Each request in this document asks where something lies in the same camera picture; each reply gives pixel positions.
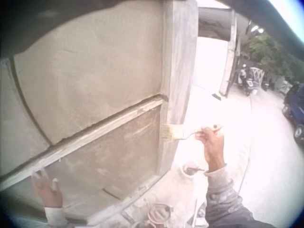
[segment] green foliage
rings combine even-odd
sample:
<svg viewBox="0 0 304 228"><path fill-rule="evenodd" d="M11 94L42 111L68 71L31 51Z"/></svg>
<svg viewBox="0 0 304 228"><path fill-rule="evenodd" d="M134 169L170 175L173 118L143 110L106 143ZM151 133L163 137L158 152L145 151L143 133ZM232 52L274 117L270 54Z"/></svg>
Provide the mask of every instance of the green foliage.
<svg viewBox="0 0 304 228"><path fill-rule="evenodd" d="M250 59L261 63L267 73L285 76L290 81L304 82L304 63L290 55L267 34L252 38L248 47Z"/></svg>

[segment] person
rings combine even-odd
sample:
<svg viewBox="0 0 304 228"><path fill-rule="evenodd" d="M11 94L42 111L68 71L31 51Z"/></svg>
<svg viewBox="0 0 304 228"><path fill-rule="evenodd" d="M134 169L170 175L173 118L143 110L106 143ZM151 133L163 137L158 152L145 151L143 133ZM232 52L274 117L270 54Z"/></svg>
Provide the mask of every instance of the person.
<svg viewBox="0 0 304 228"><path fill-rule="evenodd" d="M243 206L242 198L233 189L224 163L224 135L220 131L202 128L195 138L204 144L204 156L209 170L206 194L206 221L210 228L273 228L272 225L257 221ZM72 228L63 215L63 198L57 179L49 184L48 175L42 170L33 173L32 182L36 193L42 198L50 227Z"/></svg>
<svg viewBox="0 0 304 228"><path fill-rule="evenodd" d="M273 228L272 225L257 221L243 206L242 198L233 189L224 163L224 135L204 128L195 138L204 144L204 155L209 170L206 194L206 221L210 228Z"/></svg>

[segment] wooden trim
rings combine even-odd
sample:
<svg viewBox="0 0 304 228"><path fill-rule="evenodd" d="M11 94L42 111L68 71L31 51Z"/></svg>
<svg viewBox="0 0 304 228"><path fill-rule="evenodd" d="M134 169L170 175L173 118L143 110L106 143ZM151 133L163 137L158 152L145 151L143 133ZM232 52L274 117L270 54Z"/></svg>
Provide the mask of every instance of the wooden trim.
<svg viewBox="0 0 304 228"><path fill-rule="evenodd" d="M32 163L24 167L22 170L12 174L7 179L5 179L0 185L0 191L3 191L9 188L10 186L26 179L32 174L33 171L37 171L41 168L49 166L57 160L60 160L62 157L67 156L68 154L78 150L84 145L98 139L99 137L120 127L121 125L135 119L136 117L144 114L145 112L157 106L160 106L162 103L163 99L157 97L143 104L139 104L138 106L128 109L125 112L122 112L114 119L103 123L98 128L92 129L89 132L86 132L86 134L80 135L75 139L71 140L70 142L51 150L48 154L46 154L39 160L33 161Z"/></svg>

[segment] wall groove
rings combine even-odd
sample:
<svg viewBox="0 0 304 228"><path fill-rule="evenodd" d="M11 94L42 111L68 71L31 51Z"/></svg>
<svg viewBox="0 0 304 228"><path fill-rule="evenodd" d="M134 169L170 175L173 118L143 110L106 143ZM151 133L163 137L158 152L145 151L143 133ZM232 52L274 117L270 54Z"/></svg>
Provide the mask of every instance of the wall groove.
<svg viewBox="0 0 304 228"><path fill-rule="evenodd" d="M12 75L13 81L15 83L15 87L17 89L18 95L19 95L20 100L22 102L22 105L24 106L24 108L25 108L25 110L26 110L26 112L27 112L30 120L32 121L32 123L34 124L34 126L36 127L36 129L38 130L39 134L43 137L43 139L49 145L52 145L52 142L46 136L46 134L44 133L44 131L42 130L42 128L38 124L37 120L35 119L32 111L30 110L30 108L28 106L28 103L27 103L27 101L26 101L26 99L24 97L24 94L23 94L22 89L21 89L21 85L20 85L19 80L18 80L14 57L10 57L9 58L9 68L10 68L11 75Z"/></svg>

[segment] concrete ground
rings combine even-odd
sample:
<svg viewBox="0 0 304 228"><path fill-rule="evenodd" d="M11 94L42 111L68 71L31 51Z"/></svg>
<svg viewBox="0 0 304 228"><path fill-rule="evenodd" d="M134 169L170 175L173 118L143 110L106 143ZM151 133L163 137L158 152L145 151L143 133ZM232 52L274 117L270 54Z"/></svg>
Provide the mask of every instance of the concrete ground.
<svg viewBox="0 0 304 228"><path fill-rule="evenodd" d="M282 114L282 98L259 90L251 104L252 148L240 195L255 219L289 227L304 205L304 151Z"/></svg>

